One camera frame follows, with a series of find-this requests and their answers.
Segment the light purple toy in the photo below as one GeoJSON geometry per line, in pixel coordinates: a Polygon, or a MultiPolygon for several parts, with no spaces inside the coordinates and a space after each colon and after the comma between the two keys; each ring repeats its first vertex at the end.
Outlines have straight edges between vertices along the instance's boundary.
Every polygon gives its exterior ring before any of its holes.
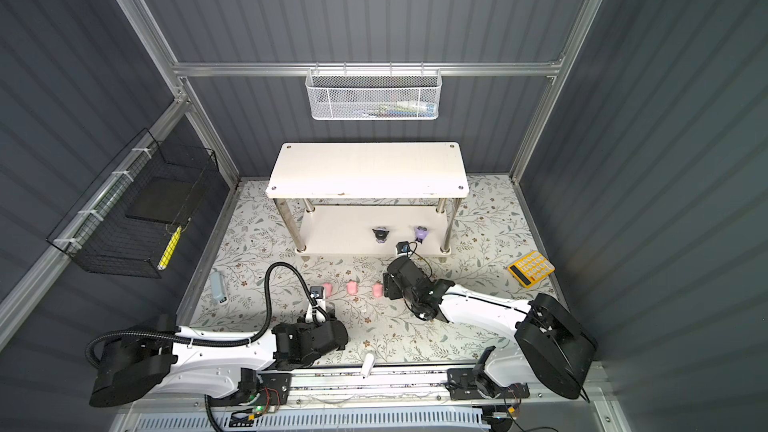
{"type": "Polygon", "coordinates": [[[415,241],[418,243],[422,243],[426,239],[429,233],[429,230],[427,227],[424,227],[424,226],[416,226],[414,228],[414,233],[415,233],[415,241]]]}

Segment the dark purple toy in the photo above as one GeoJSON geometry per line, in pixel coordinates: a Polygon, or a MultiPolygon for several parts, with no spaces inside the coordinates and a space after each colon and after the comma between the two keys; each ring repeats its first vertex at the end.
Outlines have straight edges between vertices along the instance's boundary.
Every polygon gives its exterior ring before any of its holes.
{"type": "Polygon", "coordinates": [[[377,243],[386,243],[390,234],[390,230],[386,227],[376,227],[372,229],[374,238],[377,243]]]}

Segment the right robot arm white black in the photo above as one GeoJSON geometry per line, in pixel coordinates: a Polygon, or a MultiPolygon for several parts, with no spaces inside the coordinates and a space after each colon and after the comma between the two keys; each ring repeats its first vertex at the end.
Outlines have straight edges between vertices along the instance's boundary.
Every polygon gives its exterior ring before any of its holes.
{"type": "Polygon", "coordinates": [[[597,340],[554,297],[540,293],[526,301],[475,292],[431,279],[407,256],[389,264],[383,288],[422,321],[472,326],[509,341],[505,348],[486,347],[471,369],[481,396],[517,397],[513,388],[535,379],[562,398],[589,399],[585,382],[597,340]]]}

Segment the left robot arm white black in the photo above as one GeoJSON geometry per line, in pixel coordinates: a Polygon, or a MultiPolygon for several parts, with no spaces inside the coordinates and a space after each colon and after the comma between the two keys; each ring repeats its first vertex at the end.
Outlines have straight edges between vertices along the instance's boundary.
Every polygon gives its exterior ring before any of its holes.
{"type": "Polygon", "coordinates": [[[264,370],[292,371],[345,348],[345,325],[333,316],[280,323],[255,333],[224,333],[179,326],[173,315],[89,343],[96,369],[89,404],[108,408],[148,394],[202,394],[223,405],[263,406],[284,395],[268,385],[264,370]]]}

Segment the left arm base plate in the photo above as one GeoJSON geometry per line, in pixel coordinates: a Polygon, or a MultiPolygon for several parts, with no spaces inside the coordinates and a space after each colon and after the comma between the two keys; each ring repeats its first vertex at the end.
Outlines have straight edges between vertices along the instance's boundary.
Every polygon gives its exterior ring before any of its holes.
{"type": "Polygon", "coordinates": [[[224,398],[210,400],[213,407],[278,406],[287,403],[293,376],[287,372],[262,374],[242,369],[236,390],[224,398]]]}

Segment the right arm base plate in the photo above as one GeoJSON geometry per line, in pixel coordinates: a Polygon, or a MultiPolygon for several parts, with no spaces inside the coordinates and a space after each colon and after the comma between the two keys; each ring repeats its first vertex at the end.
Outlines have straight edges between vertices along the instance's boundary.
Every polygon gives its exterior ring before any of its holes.
{"type": "Polygon", "coordinates": [[[446,389],[453,401],[481,399],[508,399],[520,401],[530,397],[527,383],[513,383],[502,387],[485,373],[476,373],[470,367],[450,368],[446,371],[446,389]]]}

